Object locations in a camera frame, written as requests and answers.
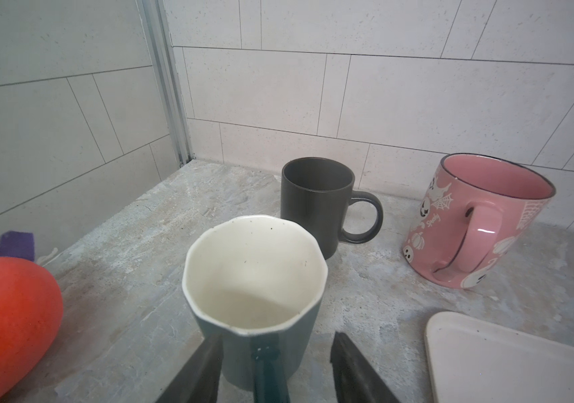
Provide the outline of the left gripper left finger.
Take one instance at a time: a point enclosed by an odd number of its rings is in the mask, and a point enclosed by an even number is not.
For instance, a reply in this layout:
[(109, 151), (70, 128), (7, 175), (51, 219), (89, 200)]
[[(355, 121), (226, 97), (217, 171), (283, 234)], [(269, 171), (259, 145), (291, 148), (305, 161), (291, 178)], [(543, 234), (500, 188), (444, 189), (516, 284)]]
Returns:
[(213, 334), (205, 338), (156, 402), (216, 402), (222, 367), (223, 338)]

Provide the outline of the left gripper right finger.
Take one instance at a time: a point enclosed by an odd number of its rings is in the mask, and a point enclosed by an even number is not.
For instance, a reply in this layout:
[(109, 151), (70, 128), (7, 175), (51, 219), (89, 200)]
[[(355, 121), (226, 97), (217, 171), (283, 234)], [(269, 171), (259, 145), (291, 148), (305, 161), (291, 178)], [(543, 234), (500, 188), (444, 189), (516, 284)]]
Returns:
[(399, 399), (344, 332), (335, 332), (330, 362), (338, 402), (399, 403)]

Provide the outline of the pink ghost mug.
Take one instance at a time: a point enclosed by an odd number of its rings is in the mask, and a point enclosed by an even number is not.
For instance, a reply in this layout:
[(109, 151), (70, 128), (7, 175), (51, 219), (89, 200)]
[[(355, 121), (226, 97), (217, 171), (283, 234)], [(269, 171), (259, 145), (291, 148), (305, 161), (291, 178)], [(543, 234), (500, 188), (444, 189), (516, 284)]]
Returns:
[(430, 282), (472, 288), (556, 194), (545, 176), (514, 162), (446, 155), (415, 213), (402, 254)]

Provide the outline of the black mug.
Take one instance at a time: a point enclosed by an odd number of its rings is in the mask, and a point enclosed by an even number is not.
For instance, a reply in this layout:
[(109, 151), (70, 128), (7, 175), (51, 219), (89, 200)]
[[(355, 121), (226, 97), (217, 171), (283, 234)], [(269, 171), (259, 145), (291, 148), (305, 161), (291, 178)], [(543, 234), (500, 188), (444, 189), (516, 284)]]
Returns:
[[(349, 167), (322, 157), (299, 158), (282, 169), (280, 217), (298, 223), (314, 236), (327, 260), (335, 255), (339, 243), (367, 243), (382, 228), (381, 201), (367, 191), (355, 191), (354, 182)], [(375, 207), (375, 222), (364, 233), (349, 233), (343, 228), (347, 209), (354, 203)]]

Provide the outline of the dark green mug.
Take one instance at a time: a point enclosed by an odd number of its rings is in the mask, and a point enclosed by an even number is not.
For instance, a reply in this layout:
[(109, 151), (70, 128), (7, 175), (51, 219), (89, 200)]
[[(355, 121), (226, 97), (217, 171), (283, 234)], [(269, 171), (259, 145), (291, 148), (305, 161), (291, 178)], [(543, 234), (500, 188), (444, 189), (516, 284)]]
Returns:
[(223, 375), (257, 402), (288, 402), (327, 283), (316, 239), (292, 221), (233, 218), (189, 248), (182, 290), (204, 336), (223, 341)]

